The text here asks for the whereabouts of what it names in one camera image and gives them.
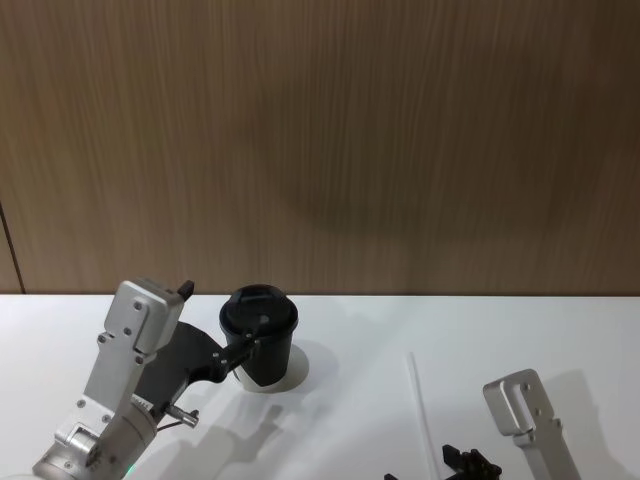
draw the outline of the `wood grain panel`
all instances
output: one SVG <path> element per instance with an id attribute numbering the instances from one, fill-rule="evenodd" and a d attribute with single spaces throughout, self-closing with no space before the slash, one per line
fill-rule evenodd
<path id="1" fill-rule="evenodd" d="M 640 3 L 0 3 L 29 292 L 640 293 Z"/>
<path id="2" fill-rule="evenodd" d="M 0 205 L 0 293 L 20 293 L 20 282 L 11 257 L 9 241 L 2 225 Z"/>

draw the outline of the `black cup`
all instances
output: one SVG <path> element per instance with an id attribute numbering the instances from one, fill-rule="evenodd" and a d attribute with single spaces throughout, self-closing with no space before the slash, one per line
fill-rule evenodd
<path id="1" fill-rule="evenodd" d="M 241 341 L 247 332 L 260 341 L 257 353 L 242 368 L 261 387 L 273 385 L 287 373 L 291 339 L 297 326 L 298 309 L 271 285 L 236 290 L 220 310 L 220 327 L 228 344 Z"/>

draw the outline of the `black lid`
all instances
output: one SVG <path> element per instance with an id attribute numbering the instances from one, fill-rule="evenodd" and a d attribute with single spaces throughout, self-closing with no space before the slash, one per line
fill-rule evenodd
<path id="1" fill-rule="evenodd" d="M 296 306 L 271 285 L 250 285 L 236 290 L 220 310 L 220 326 L 236 335 L 256 327 L 258 337 L 285 335 L 297 323 Z"/>

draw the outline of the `metal robot arm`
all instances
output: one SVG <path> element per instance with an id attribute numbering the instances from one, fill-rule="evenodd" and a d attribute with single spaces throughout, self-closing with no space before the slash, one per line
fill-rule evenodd
<path id="1" fill-rule="evenodd" d="M 117 480 L 155 438 L 165 415 L 197 425 L 197 412 L 184 412 L 176 400 L 193 382 L 222 382 L 252 358 L 260 339 L 247 328 L 241 340 L 223 348 L 179 322 L 193 290 L 190 281 L 177 292 L 145 279 L 120 285 L 84 394 L 33 467 L 36 476 L 11 478 Z"/>

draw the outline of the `tabletop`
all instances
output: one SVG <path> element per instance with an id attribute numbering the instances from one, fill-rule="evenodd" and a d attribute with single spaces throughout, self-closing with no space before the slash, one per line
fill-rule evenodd
<path id="1" fill-rule="evenodd" d="M 194 296 L 181 321 L 224 343 L 227 298 Z M 530 480 L 482 387 L 533 368 L 583 480 L 640 479 L 640 299 L 291 298 L 300 323 L 281 391 L 249 392 L 232 376 L 193 385 L 178 404 L 199 409 L 200 424 L 160 432 L 128 478 L 436 480 L 452 475 L 441 458 L 451 444 L 479 449 L 503 479 Z M 29 471 L 53 442 L 111 299 L 0 296 L 0 477 Z"/>

